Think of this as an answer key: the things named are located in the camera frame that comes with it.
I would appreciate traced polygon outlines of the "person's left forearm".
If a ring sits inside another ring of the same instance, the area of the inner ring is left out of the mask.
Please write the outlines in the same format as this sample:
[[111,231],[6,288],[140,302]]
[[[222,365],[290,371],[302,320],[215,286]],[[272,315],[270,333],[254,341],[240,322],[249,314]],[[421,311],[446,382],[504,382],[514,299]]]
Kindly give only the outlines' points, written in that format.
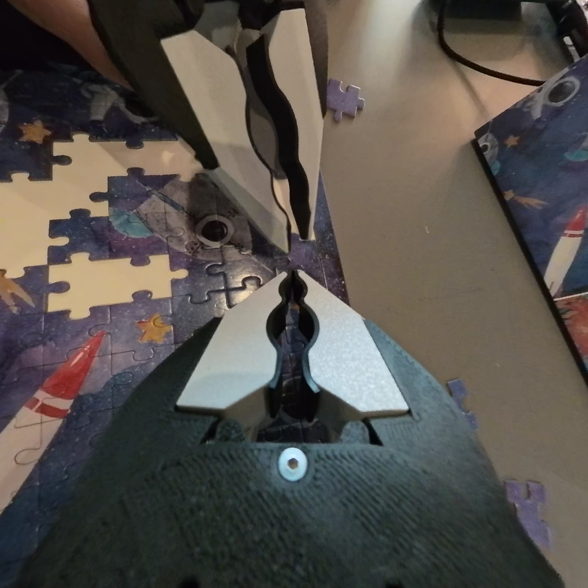
[[104,77],[131,90],[95,29],[88,1],[8,1],[30,21],[55,35]]

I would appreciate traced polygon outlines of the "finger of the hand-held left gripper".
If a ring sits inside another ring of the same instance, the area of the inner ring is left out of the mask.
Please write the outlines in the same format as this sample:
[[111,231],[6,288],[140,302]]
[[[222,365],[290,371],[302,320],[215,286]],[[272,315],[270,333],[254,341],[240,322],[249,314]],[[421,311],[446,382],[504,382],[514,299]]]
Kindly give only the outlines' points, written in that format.
[[247,95],[238,64],[196,31],[160,43],[217,159],[208,171],[212,181],[268,241],[288,252],[289,219],[247,129]]
[[289,209],[300,239],[313,234],[324,113],[305,1],[275,1],[259,36],[246,47],[254,91],[275,132],[275,158],[288,181]]

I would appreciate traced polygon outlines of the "space jigsaw puzzle board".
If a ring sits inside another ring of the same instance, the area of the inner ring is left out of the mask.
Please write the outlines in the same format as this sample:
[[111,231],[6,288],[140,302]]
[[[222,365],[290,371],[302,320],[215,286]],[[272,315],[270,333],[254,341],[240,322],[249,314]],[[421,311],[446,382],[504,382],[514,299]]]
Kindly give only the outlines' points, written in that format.
[[349,300],[322,180],[315,230],[277,250],[97,74],[1,71],[1,587],[128,394],[193,331],[289,266]]

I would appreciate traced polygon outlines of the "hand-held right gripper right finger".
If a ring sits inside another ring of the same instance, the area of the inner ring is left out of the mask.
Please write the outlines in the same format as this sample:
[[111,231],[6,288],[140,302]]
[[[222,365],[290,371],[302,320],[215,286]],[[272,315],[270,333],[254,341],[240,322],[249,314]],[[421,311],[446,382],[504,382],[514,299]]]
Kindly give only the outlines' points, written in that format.
[[409,407],[363,317],[304,271],[293,273],[302,332],[311,334],[303,375],[314,415],[331,430],[398,417]]

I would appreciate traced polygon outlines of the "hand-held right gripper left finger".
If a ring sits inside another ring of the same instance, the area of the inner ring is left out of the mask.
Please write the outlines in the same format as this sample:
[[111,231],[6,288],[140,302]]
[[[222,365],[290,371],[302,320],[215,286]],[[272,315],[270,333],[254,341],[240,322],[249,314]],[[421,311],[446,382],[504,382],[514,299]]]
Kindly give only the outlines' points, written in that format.
[[233,419],[246,430],[269,419],[269,390],[281,361],[268,321],[285,303],[288,277],[277,275],[224,314],[179,395],[178,409]]

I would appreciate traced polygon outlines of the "illustrated puzzle box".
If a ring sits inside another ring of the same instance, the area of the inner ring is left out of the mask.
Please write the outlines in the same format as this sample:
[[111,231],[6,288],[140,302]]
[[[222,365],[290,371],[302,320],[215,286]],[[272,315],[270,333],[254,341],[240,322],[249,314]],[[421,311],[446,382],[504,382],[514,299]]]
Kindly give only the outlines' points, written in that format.
[[587,56],[479,128],[472,141],[587,379]]

